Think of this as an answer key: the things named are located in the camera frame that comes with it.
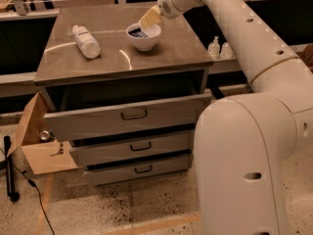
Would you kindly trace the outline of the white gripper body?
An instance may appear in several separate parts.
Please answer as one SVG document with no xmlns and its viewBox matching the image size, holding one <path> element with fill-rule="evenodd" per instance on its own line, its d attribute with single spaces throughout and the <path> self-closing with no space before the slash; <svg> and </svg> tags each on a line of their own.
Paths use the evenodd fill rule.
<svg viewBox="0 0 313 235">
<path fill-rule="evenodd" d="M 174 19 L 187 11 L 201 7 L 201 0 L 157 0 L 158 8 L 163 17 Z"/>
</svg>

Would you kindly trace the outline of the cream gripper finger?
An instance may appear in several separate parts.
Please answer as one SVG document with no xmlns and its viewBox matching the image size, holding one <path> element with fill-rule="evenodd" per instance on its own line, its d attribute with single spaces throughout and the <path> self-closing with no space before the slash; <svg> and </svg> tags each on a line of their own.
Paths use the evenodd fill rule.
<svg viewBox="0 0 313 235">
<path fill-rule="evenodd" d="M 158 5 L 154 5 L 147 13 L 139 20 L 140 28 L 147 28 L 161 21 L 162 13 Z"/>
</svg>

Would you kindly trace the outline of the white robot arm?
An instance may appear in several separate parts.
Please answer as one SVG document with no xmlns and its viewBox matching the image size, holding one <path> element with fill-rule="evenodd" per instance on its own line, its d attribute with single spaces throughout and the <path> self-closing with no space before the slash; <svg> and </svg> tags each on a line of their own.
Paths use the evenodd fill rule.
<svg viewBox="0 0 313 235">
<path fill-rule="evenodd" d="M 157 0 L 142 25 L 208 7 L 251 91 L 211 103 L 194 163 L 203 235 L 291 235 L 282 162 L 312 145 L 313 75 L 243 0 Z"/>
</svg>

